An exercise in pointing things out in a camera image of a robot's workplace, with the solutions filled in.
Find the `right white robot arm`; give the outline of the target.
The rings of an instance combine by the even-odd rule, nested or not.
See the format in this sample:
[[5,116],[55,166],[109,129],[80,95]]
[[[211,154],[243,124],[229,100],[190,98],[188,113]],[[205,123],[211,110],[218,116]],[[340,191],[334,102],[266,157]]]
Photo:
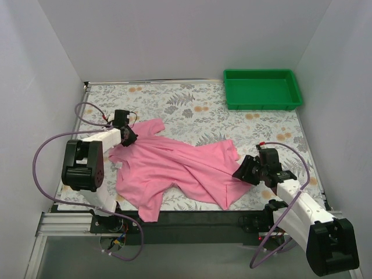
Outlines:
[[232,175],[243,182],[263,182],[278,196],[263,210],[241,216],[240,226],[248,233],[265,233],[267,241],[280,231],[288,234],[306,254],[319,277],[359,268],[359,255],[352,223],[322,208],[289,170],[283,170],[274,148],[257,146],[258,156],[245,156]]

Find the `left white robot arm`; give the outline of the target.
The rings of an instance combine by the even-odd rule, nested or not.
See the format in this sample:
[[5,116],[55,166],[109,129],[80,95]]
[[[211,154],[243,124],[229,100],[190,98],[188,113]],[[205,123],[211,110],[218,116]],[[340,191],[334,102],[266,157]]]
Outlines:
[[103,225],[113,233],[123,228],[124,219],[117,214],[119,204],[104,186],[103,156],[117,146],[129,146],[138,138],[130,127],[130,111],[115,110],[103,130],[84,139],[71,139],[66,144],[62,167],[62,183],[79,192],[93,211],[108,213]]

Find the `pink t shirt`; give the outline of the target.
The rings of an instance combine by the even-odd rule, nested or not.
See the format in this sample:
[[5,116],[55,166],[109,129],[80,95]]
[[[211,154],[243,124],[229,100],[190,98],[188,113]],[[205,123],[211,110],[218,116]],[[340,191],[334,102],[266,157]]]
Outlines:
[[190,199],[223,210],[250,190],[250,184],[233,177],[239,156],[232,140],[192,146],[159,136],[164,129],[161,119],[139,122],[135,143],[109,152],[111,162],[122,164],[116,191],[138,209],[144,222],[158,220],[163,193],[173,186]]

